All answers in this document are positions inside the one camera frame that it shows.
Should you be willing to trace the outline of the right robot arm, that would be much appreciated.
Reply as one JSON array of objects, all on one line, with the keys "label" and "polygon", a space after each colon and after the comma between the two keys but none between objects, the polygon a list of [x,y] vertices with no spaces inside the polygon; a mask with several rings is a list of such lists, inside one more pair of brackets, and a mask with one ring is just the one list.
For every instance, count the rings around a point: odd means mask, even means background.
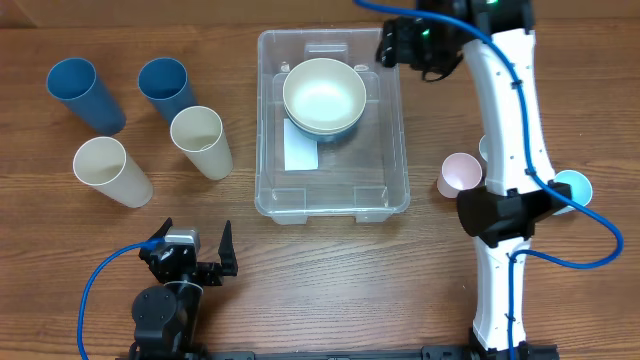
[{"label": "right robot arm", "polygon": [[565,207],[571,187],[556,181],[544,141],[534,76],[530,0],[419,1],[389,14],[376,59],[407,64],[426,82],[460,62],[470,69],[488,142],[485,182],[456,196],[472,238],[478,295],[469,359],[556,359],[554,345],[531,345],[522,320],[524,270],[538,222]]}]

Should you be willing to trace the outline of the grey small cup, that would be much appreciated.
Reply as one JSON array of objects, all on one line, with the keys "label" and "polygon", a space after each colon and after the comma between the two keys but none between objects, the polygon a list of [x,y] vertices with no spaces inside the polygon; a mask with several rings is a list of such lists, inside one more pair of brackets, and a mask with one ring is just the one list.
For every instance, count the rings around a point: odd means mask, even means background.
[{"label": "grey small cup", "polygon": [[486,136],[483,136],[478,144],[478,152],[481,158],[487,162],[488,161],[488,140]]}]

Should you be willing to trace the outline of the cream bowl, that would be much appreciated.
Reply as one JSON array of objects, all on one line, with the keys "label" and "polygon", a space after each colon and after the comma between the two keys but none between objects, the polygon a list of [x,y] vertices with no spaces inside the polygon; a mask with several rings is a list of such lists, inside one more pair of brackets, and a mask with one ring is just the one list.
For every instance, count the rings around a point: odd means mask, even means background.
[{"label": "cream bowl", "polygon": [[312,110],[309,114],[297,114],[289,108],[285,108],[285,112],[288,118],[293,119],[304,129],[316,134],[329,134],[337,133],[358,122],[364,109],[322,108]]},{"label": "cream bowl", "polygon": [[314,58],[297,65],[287,75],[282,95],[285,108],[297,114],[322,108],[365,109],[367,100],[366,86],[358,73],[330,58]]}]

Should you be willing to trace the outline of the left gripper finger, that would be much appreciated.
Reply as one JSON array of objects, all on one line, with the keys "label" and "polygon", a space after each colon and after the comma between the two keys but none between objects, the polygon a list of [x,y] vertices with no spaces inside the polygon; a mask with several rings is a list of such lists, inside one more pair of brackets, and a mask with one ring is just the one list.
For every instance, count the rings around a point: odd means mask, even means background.
[{"label": "left gripper finger", "polygon": [[171,217],[168,217],[161,227],[148,239],[148,241],[163,239],[168,233],[169,229],[173,226]]},{"label": "left gripper finger", "polygon": [[220,258],[221,273],[223,276],[236,276],[238,273],[238,263],[232,242],[232,226],[229,220],[226,221],[222,238],[220,241],[218,255]]}]

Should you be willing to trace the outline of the cream tall cup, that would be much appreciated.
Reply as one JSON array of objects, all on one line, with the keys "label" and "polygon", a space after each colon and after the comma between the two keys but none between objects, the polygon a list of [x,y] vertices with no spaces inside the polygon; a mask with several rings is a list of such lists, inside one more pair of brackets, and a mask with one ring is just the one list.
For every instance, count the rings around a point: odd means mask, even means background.
[{"label": "cream tall cup", "polygon": [[205,106],[180,111],[170,125],[170,137],[207,178],[221,180],[233,170],[233,160],[221,117]]},{"label": "cream tall cup", "polygon": [[154,193],[149,178],[112,137],[85,142],[74,155],[73,172],[82,183],[129,208],[146,205]]}]

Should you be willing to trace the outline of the blue bowl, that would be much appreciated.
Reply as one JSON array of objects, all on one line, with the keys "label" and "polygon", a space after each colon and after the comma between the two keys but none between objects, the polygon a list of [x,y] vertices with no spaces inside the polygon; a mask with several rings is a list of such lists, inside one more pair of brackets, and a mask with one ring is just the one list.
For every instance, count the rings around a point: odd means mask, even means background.
[{"label": "blue bowl", "polygon": [[288,118],[288,121],[306,138],[314,140],[318,143],[336,143],[343,140],[346,140],[357,133],[357,128],[359,126],[359,122],[355,122],[351,126],[338,131],[337,133],[329,133],[329,134],[316,134],[312,133],[303,127],[301,127],[298,123],[296,123],[293,119]]}]

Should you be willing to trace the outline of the pink small cup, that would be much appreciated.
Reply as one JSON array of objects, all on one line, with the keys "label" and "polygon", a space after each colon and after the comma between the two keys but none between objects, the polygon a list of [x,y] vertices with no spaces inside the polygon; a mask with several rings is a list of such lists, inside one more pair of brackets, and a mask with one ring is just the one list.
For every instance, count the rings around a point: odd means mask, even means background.
[{"label": "pink small cup", "polygon": [[436,188],[446,198],[456,198],[464,190],[478,186],[482,180],[482,167],[467,153],[453,153],[442,163]]}]

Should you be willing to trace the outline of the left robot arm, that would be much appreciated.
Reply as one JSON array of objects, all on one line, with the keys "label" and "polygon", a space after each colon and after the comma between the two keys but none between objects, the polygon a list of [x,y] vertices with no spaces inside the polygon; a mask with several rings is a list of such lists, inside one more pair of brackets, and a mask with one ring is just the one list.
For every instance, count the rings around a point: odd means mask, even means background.
[{"label": "left robot arm", "polygon": [[141,291],[132,304],[135,322],[130,359],[209,359],[194,342],[200,300],[208,286],[237,275],[232,226],[225,224],[218,262],[200,262],[199,231],[178,228],[168,218],[139,251],[158,284]]}]

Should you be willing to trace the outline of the light blue small cup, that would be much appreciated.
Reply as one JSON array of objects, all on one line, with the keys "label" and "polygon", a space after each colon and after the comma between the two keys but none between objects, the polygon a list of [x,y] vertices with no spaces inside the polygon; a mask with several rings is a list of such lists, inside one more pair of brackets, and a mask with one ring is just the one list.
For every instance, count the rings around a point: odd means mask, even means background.
[{"label": "light blue small cup", "polygon": [[563,170],[556,174],[555,182],[565,183],[571,187],[572,200],[586,207],[592,199],[593,188],[589,179],[576,170]]}]

